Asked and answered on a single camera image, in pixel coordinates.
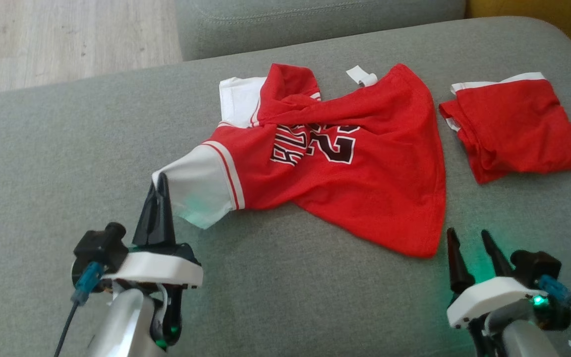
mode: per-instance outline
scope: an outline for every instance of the robotic arm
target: robotic arm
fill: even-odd
[[[151,184],[132,248],[122,244],[125,233],[109,223],[104,231],[88,231],[74,250],[73,307],[55,357],[73,314],[92,292],[109,292],[113,300],[87,356],[165,357],[179,340],[182,293],[200,287],[204,272],[191,247],[176,244],[165,174]],[[512,269],[487,231],[482,240],[496,277],[475,284],[455,230],[447,231],[449,325],[469,331],[478,357],[557,357],[542,330],[571,323],[571,293],[557,282],[561,262],[542,251],[518,250],[510,257]]]
[[[478,357],[558,357],[542,330],[565,330],[571,323],[571,292],[557,282],[561,262],[543,251],[517,250],[512,269],[486,230],[482,241],[496,277],[475,284],[455,230],[447,231],[449,325],[469,331]]]
[[[74,249],[73,307],[55,357],[75,310],[92,292],[109,292],[113,300],[88,357],[164,357],[179,340],[182,293],[200,287],[204,272],[193,249],[176,244],[165,174],[157,187],[151,184],[132,248],[122,244],[125,233],[109,223],[104,231],[88,231]]]

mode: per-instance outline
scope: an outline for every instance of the wooden floor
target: wooden floor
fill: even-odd
[[[173,0],[0,0],[0,92],[180,61]]]

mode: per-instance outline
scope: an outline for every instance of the red basketball jersey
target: red basketball jersey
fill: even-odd
[[[209,140],[156,172],[169,177],[175,213],[207,228],[229,210],[294,201],[389,249],[415,257],[437,251],[442,145],[430,92],[405,65],[324,102],[310,70],[273,65],[247,126],[235,123],[221,122]]]

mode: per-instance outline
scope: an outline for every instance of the green led light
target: green led light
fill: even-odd
[[[546,305],[548,303],[548,298],[537,295],[534,298],[532,298],[532,302],[534,303],[535,306]]]

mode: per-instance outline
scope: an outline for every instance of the gray fabric upholstery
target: gray fabric upholstery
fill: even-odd
[[[571,42],[528,18],[435,23],[0,94],[0,357],[54,352],[75,244],[109,221],[122,222],[130,241],[150,173],[215,129],[218,81],[265,75],[274,61],[311,68],[323,99],[356,90],[344,72],[356,64],[380,76],[405,63],[435,102],[453,97],[451,83],[541,71],[571,118]],[[556,255],[571,287],[571,172],[478,186],[438,120],[445,227],[457,229],[477,280],[492,276],[479,235],[488,228],[507,254]],[[293,205],[231,213],[205,231],[175,224],[205,277],[185,294],[170,356],[470,355],[466,332],[447,326],[445,244],[431,260],[404,257]],[[64,357],[84,355],[108,300],[93,296],[79,310]],[[571,356],[571,329],[552,337]]]
[[[465,0],[176,0],[182,58],[239,54],[464,16]]]

